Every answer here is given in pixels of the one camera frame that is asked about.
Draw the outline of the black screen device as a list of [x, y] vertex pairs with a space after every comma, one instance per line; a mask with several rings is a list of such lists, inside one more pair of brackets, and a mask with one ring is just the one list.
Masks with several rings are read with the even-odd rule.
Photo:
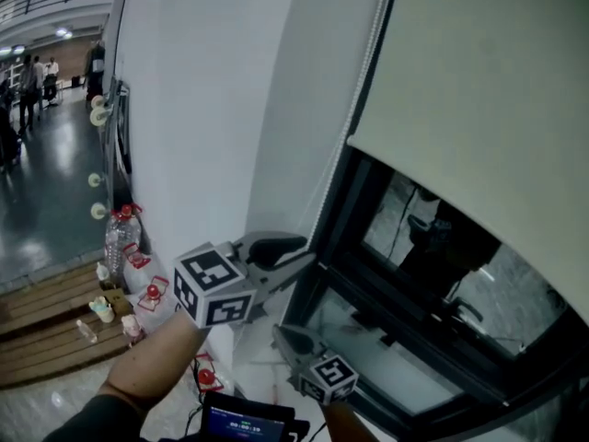
[[293, 408], [208, 392], [203, 401], [200, 442], [283, 442], [295, 419]]

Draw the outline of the person's dark grey shirt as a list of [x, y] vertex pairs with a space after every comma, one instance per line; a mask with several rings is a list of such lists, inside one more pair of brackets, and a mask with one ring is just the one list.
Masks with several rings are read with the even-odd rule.
[[112, 395], [98, 395], [42, 442], [144, 442], [142, 419], [135, 409]]

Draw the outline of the person's right forearm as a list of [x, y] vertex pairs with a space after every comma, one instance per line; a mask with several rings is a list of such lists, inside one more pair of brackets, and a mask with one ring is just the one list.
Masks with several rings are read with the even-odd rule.
[[331, 442], [378, 442], [344, 401], [321, 407]]

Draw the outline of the small clear plastic bottle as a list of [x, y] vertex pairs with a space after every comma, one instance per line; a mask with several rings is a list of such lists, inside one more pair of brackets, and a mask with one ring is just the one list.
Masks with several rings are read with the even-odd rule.
[[82, 320], [77, 320], [75, 323], [79, 332], [89, 343], [96, 344], [98, 342], [98, 336], [86, 323]]

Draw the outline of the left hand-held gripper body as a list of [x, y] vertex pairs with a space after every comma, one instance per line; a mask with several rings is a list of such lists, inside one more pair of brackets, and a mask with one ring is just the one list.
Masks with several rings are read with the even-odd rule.
[[248, 268], [258, 260], [276, 264], [276, 248], [263, 242], [250, 251], [242, 241], [210, 242], [174, 260], [174, 295], [199, 328], [251, 323], [267, 315], [262, 287]]

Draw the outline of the black window frame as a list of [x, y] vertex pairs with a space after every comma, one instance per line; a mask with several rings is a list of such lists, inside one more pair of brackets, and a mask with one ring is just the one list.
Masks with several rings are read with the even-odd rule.
[[[410, 177], [345, 148], [290, 324], [359, 374], [398, 442], [589, 442], [589, 324], [523, 257]], [[445, 299], [484, 317], [452, 324]]]

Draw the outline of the black platform trolley white wheels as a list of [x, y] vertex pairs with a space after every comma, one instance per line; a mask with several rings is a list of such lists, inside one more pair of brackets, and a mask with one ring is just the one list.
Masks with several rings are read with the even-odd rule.
[[87, 182], [91, 188], [104, 187], [107, 200], [91, 206], [95, 219], [107, 216], [110, 210], [119, 210], [133, 200], [133, 167], [130, 153], [130, 89], [113, 76], [105, 96], [91, 100], [89, 119], [98, 129], [102, 154], [102, 171], [91, 173]]

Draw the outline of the wooden platform steps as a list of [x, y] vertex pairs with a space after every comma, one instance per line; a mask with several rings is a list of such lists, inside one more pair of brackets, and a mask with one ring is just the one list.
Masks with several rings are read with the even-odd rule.
[[[85, 264], [0, 294], [0, 390], [24, 387], [91, 366], [128, 348], [121, 317], [102, 322], [88, 306], [103, 296], [93, 266]], [[82, 320], [98, 336], [89, 343]]]

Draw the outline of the garment on stand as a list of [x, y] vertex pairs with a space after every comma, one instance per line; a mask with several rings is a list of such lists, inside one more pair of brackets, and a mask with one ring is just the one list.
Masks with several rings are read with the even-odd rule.
[[95, 96], [103, 94], [102, 80], [105, 71], [105, 53], [103, 41], [96, 41], [87, 52], [84, 72], [87, 103], [90, 103]]

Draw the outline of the pale yellow sippy cup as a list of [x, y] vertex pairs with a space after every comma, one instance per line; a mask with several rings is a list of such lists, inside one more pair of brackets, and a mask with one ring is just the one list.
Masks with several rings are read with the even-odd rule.
[[88, 303], [89, 308], [97, 314], [98, 318], [104, 323], [115, 321], [115, 312], [110, 302], [104, 297], [99, 296]]

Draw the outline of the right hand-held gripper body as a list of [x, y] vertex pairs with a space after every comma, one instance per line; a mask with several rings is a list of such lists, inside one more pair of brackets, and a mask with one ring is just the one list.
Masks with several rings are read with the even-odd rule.
[[355, 389], [359, 374], [340, 355], [315, 358], [296, 367], [289, 383], [322, 406], [346, 399]]

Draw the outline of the person's left forearm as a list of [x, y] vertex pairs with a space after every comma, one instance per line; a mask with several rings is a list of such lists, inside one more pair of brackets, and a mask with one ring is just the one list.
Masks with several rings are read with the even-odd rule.
[[174, 313], [115, 362], [98, 393], [124, 401], [145, 418], [179, 383], [209, 332], [185, 311]]

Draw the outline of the white roller blind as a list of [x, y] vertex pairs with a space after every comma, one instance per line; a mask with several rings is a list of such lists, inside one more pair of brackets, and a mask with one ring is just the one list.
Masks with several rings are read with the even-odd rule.
[[589, 0], [394, 0], [349, 143], [487, 228], [589, 323]]

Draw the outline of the group of ceiling lights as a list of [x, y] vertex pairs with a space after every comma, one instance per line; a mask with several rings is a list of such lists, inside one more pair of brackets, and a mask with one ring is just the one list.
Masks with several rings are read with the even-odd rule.
[[15, 43], [11, 45], [0, 44], [0, 57], [7, 57], [9, 55], [19, 55], [26, 50], [32, 50], [38, 47], [43, 47], [57, 41], [68, 40], [73, 37], [73, 33], [67, 28], [58, 28], [53, 34], [41, 38], [33, 39], [28, 43]]

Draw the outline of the brown cardboard box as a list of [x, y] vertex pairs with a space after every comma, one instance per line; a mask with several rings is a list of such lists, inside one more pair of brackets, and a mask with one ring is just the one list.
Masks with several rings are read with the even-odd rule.
[[133, 314], [133, 307], [121, 288], [104, 290], [103, 296], [109, 302], [116, 316], [122, 317]]

